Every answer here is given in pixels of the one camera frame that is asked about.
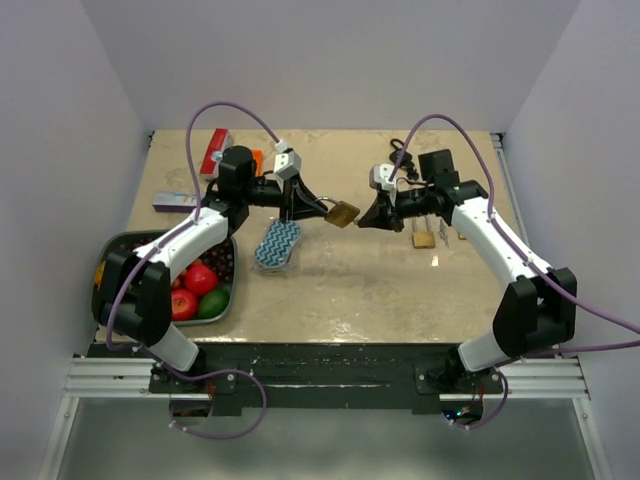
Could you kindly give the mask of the astronaut keychain with keys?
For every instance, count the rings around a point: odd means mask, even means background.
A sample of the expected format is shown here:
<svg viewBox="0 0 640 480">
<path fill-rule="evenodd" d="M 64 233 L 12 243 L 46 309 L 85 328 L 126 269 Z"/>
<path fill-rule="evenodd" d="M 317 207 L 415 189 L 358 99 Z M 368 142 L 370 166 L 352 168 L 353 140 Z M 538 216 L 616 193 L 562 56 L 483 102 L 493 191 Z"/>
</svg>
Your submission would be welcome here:
<svg viewBox="0 0 640 480">
<path fill-rule="evenodd" d="M 450 246 L 448 237 L 448 226 L 443 219 L 439 220 L 438 235 L 446 247 Z"/>
</svg>

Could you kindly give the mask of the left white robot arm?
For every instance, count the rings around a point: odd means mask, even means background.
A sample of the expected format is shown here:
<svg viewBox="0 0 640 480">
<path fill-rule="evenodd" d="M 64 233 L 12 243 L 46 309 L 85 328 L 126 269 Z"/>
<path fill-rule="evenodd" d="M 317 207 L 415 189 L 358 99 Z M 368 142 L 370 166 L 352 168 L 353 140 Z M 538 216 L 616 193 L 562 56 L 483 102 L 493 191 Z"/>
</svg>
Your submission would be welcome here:
<svg viewBox="0 0 640 480">
<path fill-rule="evenodd" d="M 171 285 L 206 250 L 230 238 L 252 206 L 278 209 L 283 220 L 326 217 L 327 208 L 304 185 L 301 159 L 291 148 L 275 157 L 270 179 L 256 174 L 250 149 L 226 149 L 204 198 L 180 224 L 133 250 L 106 254 L 92 298 L 94 320 L 146 347 L 173 368 L 173 382 L 185 392 L 200 390 L 207 368 L 199 349 L 172 321 Z"/>
</svg>

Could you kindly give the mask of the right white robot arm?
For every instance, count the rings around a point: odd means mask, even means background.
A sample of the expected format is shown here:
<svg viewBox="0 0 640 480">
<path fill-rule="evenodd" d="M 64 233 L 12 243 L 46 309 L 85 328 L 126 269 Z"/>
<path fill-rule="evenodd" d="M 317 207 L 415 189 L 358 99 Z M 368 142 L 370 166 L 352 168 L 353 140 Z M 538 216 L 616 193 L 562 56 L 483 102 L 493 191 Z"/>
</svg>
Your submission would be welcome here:
<svg viewBox="0 0 640 480">
<path fill-rule="evenodd" d="M 450 151 L 422 154 L 419 163 L 425 184 L 407 191 L 398 189 L 391 165 L 371 168 L 376 199 L 358 225 L 399 232 L 407 219 L 438 216 L 470 242 L 503 286 L 490 330 L 460 344 L 445 369 L 448 386 L 466 393 L 482 370 L 573 338 L 576 307 L 562 294 L 576 294 L 577 279 L 535 254 L 490 206 L 477 181 L 460 179 Z"/>
</svg>

